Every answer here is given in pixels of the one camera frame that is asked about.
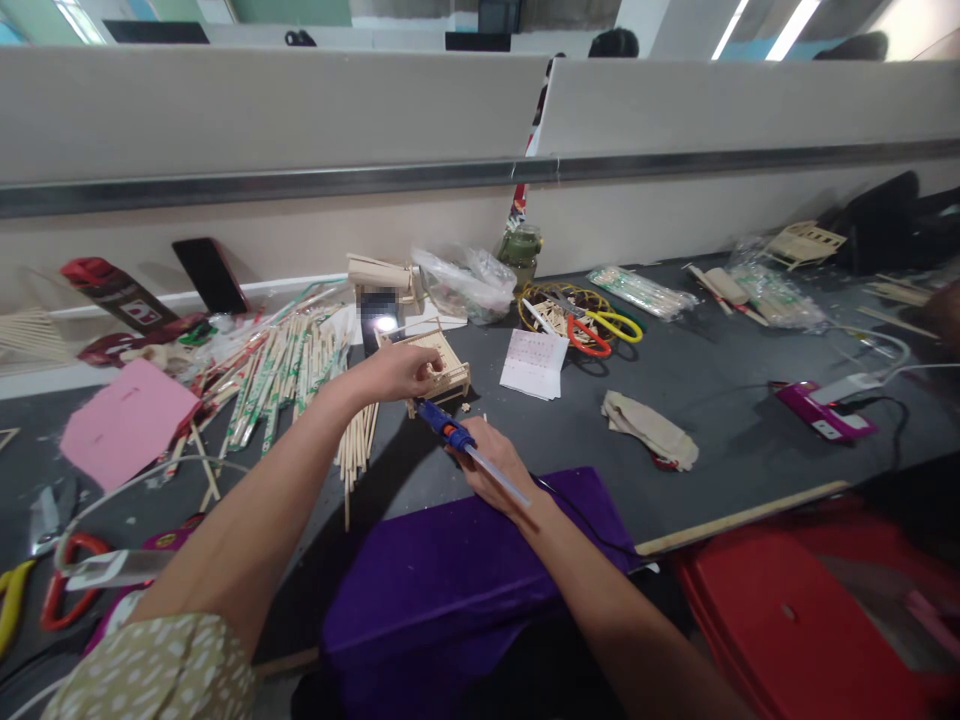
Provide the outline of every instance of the black bag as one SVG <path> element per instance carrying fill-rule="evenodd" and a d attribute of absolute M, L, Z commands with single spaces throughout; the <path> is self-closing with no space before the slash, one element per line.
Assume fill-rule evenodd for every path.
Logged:
<path fill-rule="evenodd" d="M 854 198 L 824 225 L 847 237 L 837 264 L 854 275 L 929 270 L 960 252 L 960 187 L 919 195 L 910 171 Z"/>

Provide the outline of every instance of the smartphone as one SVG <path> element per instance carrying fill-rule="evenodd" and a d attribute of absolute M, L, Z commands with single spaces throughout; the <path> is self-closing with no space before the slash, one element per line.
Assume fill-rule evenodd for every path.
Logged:
<path fill-rule="evenodd" d="M 363 352 L 370 357 L 377 351 L 376 331 L 386 333 L 400 327 L 400 303 L 396 288 L 357 286 L 357 309 L 360 312 L 360 335 Z M 391 336 L 396 341 L 400 338 Z"/>
<path fill-rule="evenodd" d="M 250 311 L 247 298 L 230 272 L 216 240 L 178 240 L 173 243 L 173 251 L 211 313 L 242 315 Z"/>

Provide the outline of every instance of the white paper note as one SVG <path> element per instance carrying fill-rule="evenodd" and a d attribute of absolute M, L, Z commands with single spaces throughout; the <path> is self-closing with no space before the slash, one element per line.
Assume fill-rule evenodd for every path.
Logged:
<path fill-rule="evenodd" d="M 500 384 L 541 400 L 560 397 L 560 370 L 569 343 L 565 337 L 514 330 Z"/>

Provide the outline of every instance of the purple cloth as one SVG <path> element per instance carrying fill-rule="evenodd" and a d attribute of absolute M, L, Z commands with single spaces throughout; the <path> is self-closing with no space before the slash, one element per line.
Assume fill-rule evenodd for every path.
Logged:
<path fill-rule="evenodd" d="M 604 540 L 632 549 L 594 468 L 544 480 Z M 597 542 L 621 571 L 641 564 Z M 350 717 L 450 717 L 520 631 L 562 607 L 559 591 L 520 533 L 478 497 L 382 522 L 364 541 L 323 622 L 321 651 Z"/>

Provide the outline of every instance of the table surface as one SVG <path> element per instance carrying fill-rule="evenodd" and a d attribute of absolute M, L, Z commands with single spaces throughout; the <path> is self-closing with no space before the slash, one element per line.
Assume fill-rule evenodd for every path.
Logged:
<path fill-rule="evenodd" d="M 570 353 L 562 372 L 563 396 L 538 400 L 499 385 L 503 358 L 516 315 L 489 327 L 469 325 L 447 333 L 457 356 L 470 363 L 473 387 L 469 417 L 487 414 L 491 424 L 511 438 L 535 473 L 584 465 L 596 467 L 636 542 L 699 525 L 762 505 L 834 480 L 858 483 L 887 470 L 892 460 L 892 432 L 898 408 L 878 403 L 864 414 L 879 433 L 855 447 L 831 445 L 770 396 L 769 380 L 815 380 L 825 384 L 856 372 L 836 348 L 854 354 L 870 369 L 889 361 L 840 332 L 804 334 L 762 328 L 748 318 L 727 318 L 694 284 L 682 266 L 686 260 L 640 269 L 641 274 L 672 288 L 685 289 L 703 302 L 674 323 L 643 315 L 648 332 L 638 345 L 619 343 L 608 360 Z M 722 259 L 700 258 L 704 270 Z M 858 305 L 879 308 L 878 298 L 863 293 L 866 280 L 833 269 L 795 274 L 805 291 L 840 323 L 875 328 L 906 340 L 912 362 L 948 361 L 936 343 L 856 313 Z M 563 279 L 588 286 L 583 275 Z M 360 349 L 354 348 L 353 360 Z M 917 464 L 960 449 L 960 382 L 950 371 L 900 375 L 886 392 L 904 401 L 911 419 L 903 434 L 901 466 Z M 61 456 L 57 443 L 69 414 L 97 388 L 7 400 L 0 403 L 0 425 L 21 428 L 0 453 L 0 567 L 26 556 L 27 508 L 40 489 L 70 474 L 87 490 L 85 506 L 99 489 Z M 658 470 L 636 439 L 607 430 L 600 406 L 607 390 L 616 390 L 683 428 L 700 448 L 689 473 Z M 460 401 L 450 403 L 459 410 Z M 228 413 L 205 433 L 219 447 Z M 281 427 L 289 423 L 288 412 Z M 259 457 L 258 431 L 251 447 L 229 459 L 252 466 Z M 351 497 L 351 531 L 344 537 L 342 485 L 335 473 L 314 509 L 310 524 L 291 560 L 283 586 L 257 652 L 257 661 L 286 656 L 313 646 L 319 618 L 332 599 L 338 578 L 362 543 L 365 529 L 396 517 L 467 497 L 471 491 L 459 470 L 419 421 L 408 421 L 402 403 L 383 406 L 374 439 L 372 465 Z M 222 488 L 239 473 L 225 470 Z M 113 547 L 138 547 L 152 535 L 177 527 L 196 512 L 206 490 L 198 464 L 184 464 L 177 477 L 160 488 L 145 484 L 107 503 L 84 523 L 84 530 Z M 51 573 L 49 556 L 33 570 L 25 617 L 16 646 L 2 665 L 0 678 L 54 636 L 40 633 L 39 608 Z M 96 608 L 105 612 L 111 593 Z M 43 687 L 31 676 L 46 675 L 50 664 L 23 673 L 11 684 L 17 702 L 32 693 L 21 686 Z M 0 700 L 0 711 L 6 702 Z"/>

